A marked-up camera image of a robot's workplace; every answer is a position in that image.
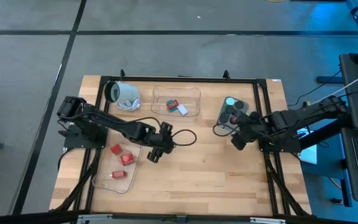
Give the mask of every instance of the wooden tabletop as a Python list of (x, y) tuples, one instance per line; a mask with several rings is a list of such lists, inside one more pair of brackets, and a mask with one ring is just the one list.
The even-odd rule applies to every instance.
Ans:
[[(84, 76), (80, 96), (94, 103), (100, 76)], [(211, 127), (216, 123), (226, 96), (248, 102), (255, 111), (253, 87), (245, 83), (170, 83), (128, 82), (140, 93), (142, 106), (129, 112), (111, 104), (109, 113), (124, 120), (154, 116), (173, 125), (173, 132), (191, 129), (197, 134), (192, 146), (176, 147), (171, 154), (164, 154), (157, 164), (147, 160), (149, 149), (143, 149), (131, 189), (125, 194), (95, 189), (92, 212), (106, 213), (156, 213), (188, 215), (272, 215), (269, 188), (263, 155), (258, 143), (248, 143), (238, 151), (231, 138), (218, 137)], [(155, 85), (201, 90), (201, 113), (194, 121), (174, 121), (150, 110)], [(285, 110), (283, 86), (280, 80), (267, 80), (270, 104), (273, 111)], [(259, 90), (264, 110), (262, 89)], [(155, 121), (142, 121), (156, 126)], [(110, 131), (109, 150), (117, 133)], [(179, 134), (176, 142), (189, 142), (193, 137)], [(56, 208), (78, 182), (84, 149), (69, 152), (60, 166), (50, 208)], [(300, 162), (291, 154), (281, 153), (286, 186), (297, 202), (311, 212)], [(81, 208), (84, 207), (87, 188), (83, 191)], [(279, 211), (283, 212), (280, 191), (276, 186)]]

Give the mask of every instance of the clear plastic container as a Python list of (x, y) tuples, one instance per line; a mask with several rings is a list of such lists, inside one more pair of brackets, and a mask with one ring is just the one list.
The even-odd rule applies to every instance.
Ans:
[[(132, 182), (136, 175), (137, 164), (141, 155), (142, 146), (131, 143), (124, 138), (121, 134), (114, 131), (109, 134), (109, 142), (107, 147), (102, 151), (102, 158), (98, 167), (98, 173), (92, 180), (94, 187), (98, 189), (111, 190), (119, 194), (126, 193), (132, 186)], [(110, 148), (119, 144), (122, 152), (115, 155), (111, 152)], [(134, 156), (135, 162), (129, 165), (122, 165), (121, 156), (127, 152), (131, 152)], [(121, 179), (113, 179), (111, 173), (113, 171), (124, 170), (127, 172), (127, 177)]]
[[(188, 113), (182, 115), (178, 110), (168, 110), (167, 101), (169, 100), (177, 100), (179, 104), (183, 104)], [(157, 85), (153, 89), (151, 110), (163, 119), (194, 121), (200, 114), (200, 108), (201, 91), (199, 88), (170, 88)]]

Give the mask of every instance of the gray floor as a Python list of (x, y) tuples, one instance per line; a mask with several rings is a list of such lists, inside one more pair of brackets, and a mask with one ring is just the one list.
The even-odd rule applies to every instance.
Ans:
[[(0, 29), (71, 30), (80, 1), (0, 0)], [(358, 30), (345, 3), (241, 0), (88, 0), (80, 30)], [(68, 36), (0, 36), (0, 215), (8, 212)], [(83, 75), (279, 78), (288, 103), (333, 75), (350, 36), (77, 36), (55, 106), (77, 95)], [(326, 85), (306, 100), (339, 88)], [(24, 213), (48, 210), (63, 138), (52, 117)]]

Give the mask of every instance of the black desk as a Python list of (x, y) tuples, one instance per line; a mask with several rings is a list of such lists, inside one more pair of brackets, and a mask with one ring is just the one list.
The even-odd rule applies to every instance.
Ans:
[[(358, 78), (358, 64), (351, 60), (350, 55), (340, 55), (339, 61), (345, 85)], [(346, 89), (346, 93), (352, 93), (355, 91), (358, 91), (358, 82)], [(342, 143), (344, 146), (346, 160), (346, 163), (343, 165), (344, 169), (347, 169), (349, 173), (353, 197), (358, 201), (358, 168), (350, 137), (352, 129), (358, 129), (358, 93), (348, 96), (347, 99), (351, 108), (349, 116), (343, 119), (337, 119), (319, 130), (305, 136), (300, 139), (300, 144), (302, 149), (306, 149), (307, 147), (324, 141), (327, 138), (337, 134), (342, 134)], [(345, 201), (346, 194), (344, 191), (342, 191), (342, 193)]]

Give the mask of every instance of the small red object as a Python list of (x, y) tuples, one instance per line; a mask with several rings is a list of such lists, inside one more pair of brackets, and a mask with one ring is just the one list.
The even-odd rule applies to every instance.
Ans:
[(118, 155), (120, 153), (122, 153), (122, 149), (121, 146), (116, 144), (115, 146), (113, 146), (111, 149), (111, 152), (114, 153), (115, 155)]
[(121, 156), (121, 162), (124, 166), (129, 165), (133, 162), (135, 162), (134, 160), (134, 155), (132, 155), (132, 153), (127, 153)]
[(111, 173), (111, 177), (114, 179), (124, 178), (127, 177), (127, 172), (125, 172), (124, 170), (114, 171)]
[(179, 103), (177, 102), (177, 100), (173, 100), (172, 102), (167, 103), (167, 108), (168, 110), (175, 108), (179, 105)]

